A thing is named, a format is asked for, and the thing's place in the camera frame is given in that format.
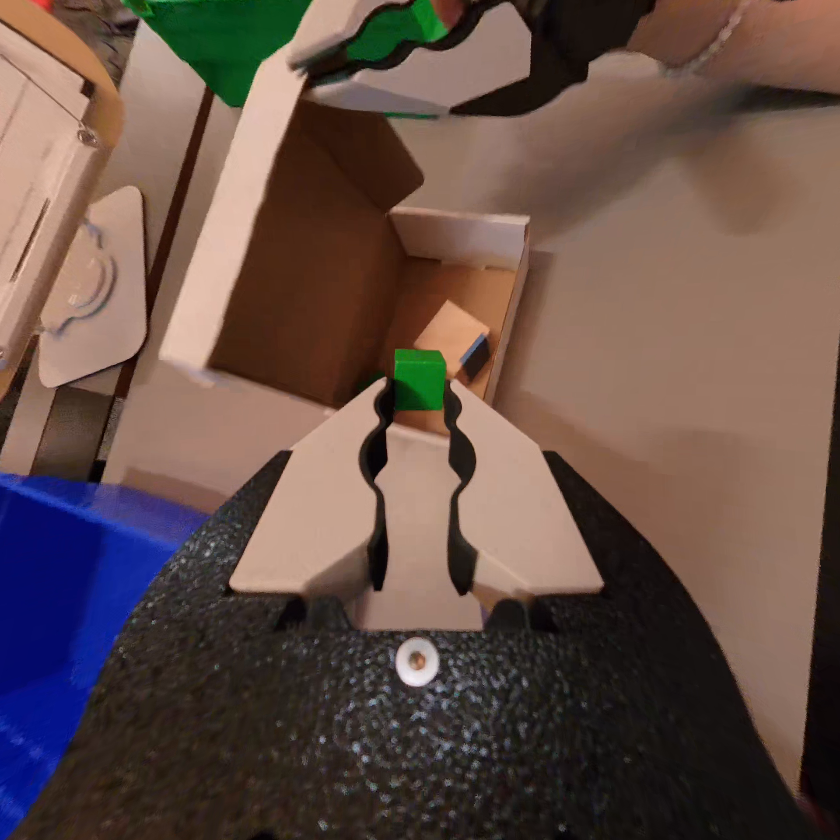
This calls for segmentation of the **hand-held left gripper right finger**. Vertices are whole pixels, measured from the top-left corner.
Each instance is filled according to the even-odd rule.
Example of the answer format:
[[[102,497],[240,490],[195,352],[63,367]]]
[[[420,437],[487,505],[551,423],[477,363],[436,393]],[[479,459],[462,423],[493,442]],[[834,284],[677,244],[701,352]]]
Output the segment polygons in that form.
[[[550,467],[549,454],[458,381],[444,389],[447,564],[458,595],[503,600],[592,595],[604,580]]]

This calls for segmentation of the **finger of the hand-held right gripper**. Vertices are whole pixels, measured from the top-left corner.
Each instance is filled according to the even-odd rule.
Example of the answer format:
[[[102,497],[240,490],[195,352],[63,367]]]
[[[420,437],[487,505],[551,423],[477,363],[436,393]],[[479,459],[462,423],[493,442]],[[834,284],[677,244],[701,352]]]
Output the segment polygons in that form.
[[[375,66],[314,70],[306,98],[342,110],[447,115],[529,76],[531,32],[518,12],[480,12],[461,24],[449,45],[406,44]]]
[[[349,46],[367,25],[395,7],[385,1],[313,1],[289,42],[289,71],[297,74],[355,74],[386,70],[392,59],[354,59]]]

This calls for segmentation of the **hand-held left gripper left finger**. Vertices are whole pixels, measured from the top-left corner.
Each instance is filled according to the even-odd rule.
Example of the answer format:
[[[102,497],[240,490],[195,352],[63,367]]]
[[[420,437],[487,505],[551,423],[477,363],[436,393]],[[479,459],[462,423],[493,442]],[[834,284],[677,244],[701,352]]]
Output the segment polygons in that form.
[[[394,383],[376,380],[283,455],[268,503],[232,573],[240,594],[335,596],[383,588],[389,559],[385,501]]]

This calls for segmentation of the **green plastic bin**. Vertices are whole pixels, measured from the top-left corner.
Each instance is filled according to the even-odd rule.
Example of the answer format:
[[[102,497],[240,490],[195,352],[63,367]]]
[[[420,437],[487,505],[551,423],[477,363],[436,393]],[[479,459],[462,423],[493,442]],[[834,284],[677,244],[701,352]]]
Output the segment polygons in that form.
[[[140,17],[192,67],[227,105],[245,105],[261,63],[289,43],[311,7],[316,15],[338,12],[347,2],[327,1],[131,1]],[[374,2],[407,6],[381,13],[359,35],[352,57],[373,58],[404,40],[439,41],[454,26],[466,2]]]

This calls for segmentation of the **blue cube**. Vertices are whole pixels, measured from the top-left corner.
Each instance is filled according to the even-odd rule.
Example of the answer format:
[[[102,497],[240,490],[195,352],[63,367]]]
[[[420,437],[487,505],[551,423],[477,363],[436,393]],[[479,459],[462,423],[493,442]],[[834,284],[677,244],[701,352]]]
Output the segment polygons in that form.
[[[487,333],[481,333],[458,360],[457,378],[471,383],[484,370],[490,360],[490,342]]]

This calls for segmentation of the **green cube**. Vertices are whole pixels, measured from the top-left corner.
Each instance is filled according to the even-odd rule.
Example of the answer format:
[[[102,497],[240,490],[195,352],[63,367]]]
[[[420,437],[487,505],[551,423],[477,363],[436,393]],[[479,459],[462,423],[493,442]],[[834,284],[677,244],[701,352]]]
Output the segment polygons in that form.
[[[395,350],[393,380],[396,412],[443,410],[447,363],[440,351]]]

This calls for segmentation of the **wooden cube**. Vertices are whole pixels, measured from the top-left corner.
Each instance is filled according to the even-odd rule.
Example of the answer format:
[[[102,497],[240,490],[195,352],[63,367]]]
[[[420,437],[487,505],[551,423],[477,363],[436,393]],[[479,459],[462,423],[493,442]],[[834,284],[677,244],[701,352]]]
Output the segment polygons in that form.
[[[413,342],[413,349],[440,352],[448,374],[455,376],[473,346],[490,336],[490,328],[459,305],[446,300]]]

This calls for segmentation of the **white cardboard mailer box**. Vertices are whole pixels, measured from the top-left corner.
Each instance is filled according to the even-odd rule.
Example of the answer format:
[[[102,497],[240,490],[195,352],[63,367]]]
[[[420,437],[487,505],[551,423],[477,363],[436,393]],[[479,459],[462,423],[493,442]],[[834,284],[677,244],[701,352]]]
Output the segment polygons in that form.
[[[446,301],[489,328],[469,389],[496,401],[529,217],[405,206],[424,174],[389,121],[302,87],[283,49],[235,127],[213,106],[106,483],[215,511]]]

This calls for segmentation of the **blue plastic bin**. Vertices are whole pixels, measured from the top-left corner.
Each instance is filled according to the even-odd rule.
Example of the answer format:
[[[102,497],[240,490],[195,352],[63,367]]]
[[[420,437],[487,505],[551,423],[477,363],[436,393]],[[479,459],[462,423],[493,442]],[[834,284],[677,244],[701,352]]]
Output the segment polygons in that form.
[[[56,771],[132,610],[207,518],[132,488],[1,475],[1,838]]]

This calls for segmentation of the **person's right hand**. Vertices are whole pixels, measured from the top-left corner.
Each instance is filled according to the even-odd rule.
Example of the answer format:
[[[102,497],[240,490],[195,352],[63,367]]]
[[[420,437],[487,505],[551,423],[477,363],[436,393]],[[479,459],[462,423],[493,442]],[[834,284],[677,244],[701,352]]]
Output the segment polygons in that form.
[[[739,1],[656,1],[638,22],[626,50],[668,67],[682,67],[718,38]]]

